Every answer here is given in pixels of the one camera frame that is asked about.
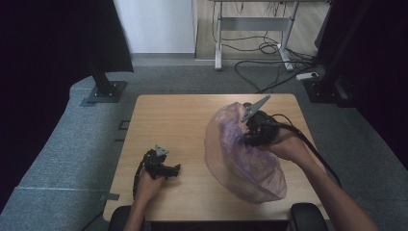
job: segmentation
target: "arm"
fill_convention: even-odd
[[[124,230],[140,230],[147,204],[160,189],[164,180],[164,177],[159,177],[156,180],[153,180],[144,168],[141,170],[138,191]]]
[[[337,230],[378,230],[366,212],[316,164],[294,133],[280,129],[276,141],[261,149],[294,162],[304,171]]]

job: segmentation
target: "human hand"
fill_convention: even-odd
[[[143,167],[140,171],[140,180],[138,182],[135,201],[138,201],[138,203],[147,204],[159,191],[164,181],[165,178],[163,176],[159,176],[156,180],[153,180],[150,174]]]
[[[292,161],[300,167],[315,162],[304,142],[295,133],[283,128],[279,128],[275,141],[258,148],[284,160]]]

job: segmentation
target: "purple plastic bag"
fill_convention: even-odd
[[[254,204],[286,196],[278,158],[242,141],[245,107],[234,103],[218,110],[207,126],[205,163],[218,182],[238,198]]]

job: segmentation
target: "gray fabric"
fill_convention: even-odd
[[[90,77],[71,88],[60,123],[1,214],[0,230],[78,230],[102,211],[123,145],[115,140],[126,133],[118,127],[121,120],[131,119],[139,95],[256,91],[233,66],[220,72],[206,65],[138,66],[135,70],[136,74],[108,74],[110,80],[128,82],[117,104],[80,107],[94,86]],[[265,86],[276,70],[249,66],[241,72]],[[274,92],[296,96],[319,152],[380,229],[405,230],[408,173],[357,110],[311,104],[295,79]],[[107,228],[108,222],[99,218],[89,230]]]

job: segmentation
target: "white wall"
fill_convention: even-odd
[[[130,53],[194,53],[192,1],[115,0]]]

